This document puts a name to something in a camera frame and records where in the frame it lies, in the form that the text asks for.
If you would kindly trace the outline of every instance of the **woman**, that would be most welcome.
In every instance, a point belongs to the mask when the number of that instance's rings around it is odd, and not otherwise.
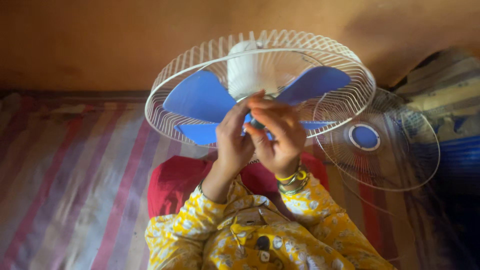
[[[300,163],[306,135],[295,111],[262,95],[239,102],[217,127],[218,159],[180,212],[150,220],[149,267],[393,269]],[[249,111],[275,141],[243,123]],[[239,172],[255,150],[296,222],[242,184]]]

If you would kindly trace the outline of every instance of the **orange wall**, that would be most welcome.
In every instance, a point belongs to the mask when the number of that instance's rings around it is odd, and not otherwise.
[[[429,54],[480,48],[479,0],[2,0],[0,88],[144,90],[194,45],[288,29],[338,40],[379,84]]]

